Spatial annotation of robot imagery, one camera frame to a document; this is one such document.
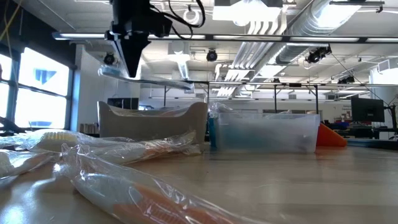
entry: table surface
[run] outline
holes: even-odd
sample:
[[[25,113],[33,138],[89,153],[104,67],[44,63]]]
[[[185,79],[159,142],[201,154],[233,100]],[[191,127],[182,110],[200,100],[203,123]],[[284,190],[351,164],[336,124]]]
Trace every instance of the table surface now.
[[[231,212],[271,223],[397,223],[398,153],[217,152],[131,164]],[[0,180],[0,223],[119,223],[52,165]]]

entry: ceiling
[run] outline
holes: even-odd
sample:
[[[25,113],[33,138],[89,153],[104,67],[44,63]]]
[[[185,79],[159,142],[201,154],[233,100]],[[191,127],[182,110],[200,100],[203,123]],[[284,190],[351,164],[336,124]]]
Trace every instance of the ceiling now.
[[[105,32],[112,20],[111,6],[100,2],[79,2],[80,0],[29,0],[24,1],[22,6],[42,19],[52,27],[61,32]],[[290,7],[287,11],[288,22],[305,7],[310,0],[295,0],[296,7]],[[398,11],[398,1],[384,0],[384,10]],[[197,34],[245,34],[249,26],[238,27],[230,21],[214,21],[211,19],[213,8],[212,0],[202,0],[207,15],[206,24],[196,29]],[[173,6],[174,9],[184,9],[186,6]],[[333,35],[398,35],[396,21],[398,14],[382,12],[357,12],[344,25],[337,29]],[[176,25],[180,33],[187,33],[187,30]],[[143,59],[148,68],[154,74],[172,73],[178,70],[177,64],[170,61],[167,56],[168,42],[153,42],[143,51]],[[216,63],[206,61],[206,54],[209,48],[216,49],[218,61],[228,61],[235,58],[239,50],[240,42],[190,42],[191,61],[188,62],[190,70],[204,70],[214,72]],[[105,41],[92,41],[92,49],[104,54],[109,46]],[[388,56],[398,55],[398,45],[367,45],[367,44],[332,44],[333,54],[341,61],[346,68],[356,68],[356,76],[361,81],[368,81],[368,69],[375,66],[375,63],[385,60]],[[308,78],[313,82],[327,82],[333,75],[345,71],[334,57],[327,57],[321,63],[308,69],[308,64],[299,58],[292,66],[288,66],[279,75],[283,82],[306,82]]]

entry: desk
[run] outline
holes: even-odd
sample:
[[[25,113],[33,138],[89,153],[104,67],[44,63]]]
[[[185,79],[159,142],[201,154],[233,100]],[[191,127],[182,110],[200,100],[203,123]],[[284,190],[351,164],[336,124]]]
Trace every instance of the desk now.
[[[396,223],[398,154],[218,152],[131,165],[232,212],[272,223]],[[119,223],[45,166],[0,181],[0,223]]]

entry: security camera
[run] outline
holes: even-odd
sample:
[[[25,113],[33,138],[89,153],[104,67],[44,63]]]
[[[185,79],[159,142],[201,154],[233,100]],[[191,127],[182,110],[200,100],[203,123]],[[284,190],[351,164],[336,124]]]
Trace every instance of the security camera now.
[[[105,65],[113,65],[114,61],[115,59],[113,53],[106,53],[106,56],[104,58]]]
[[[206,57],[208,62],[215,62],[217,60],[217,53],[215,49],[210,49]]]

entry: yellow cable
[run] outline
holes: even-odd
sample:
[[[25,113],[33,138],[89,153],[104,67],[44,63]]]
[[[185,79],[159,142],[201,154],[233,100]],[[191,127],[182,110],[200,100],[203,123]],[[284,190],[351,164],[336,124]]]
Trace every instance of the yellow cable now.
[[[10,21],[8,22],[8,24],[6,25],[6,28],[4,28],[3,32],[2,32],[1,35],[0,35],[0,41],[2,41],[2,38],[4,37],[4,35],[6,35],[6,32],[8,31],[8,28],[11,26],[11,23],[13,22],[15,16],[17,15],[18,10],[19,10],[19,8],[21,7],[21,4],[22,4],[23,1],[24,1],[24,0],[21,0],[21,1],[18,3],[17,8],[15,9],[14,13],[12,14],[12,16],[11,16],[11,18],[10,18]]]

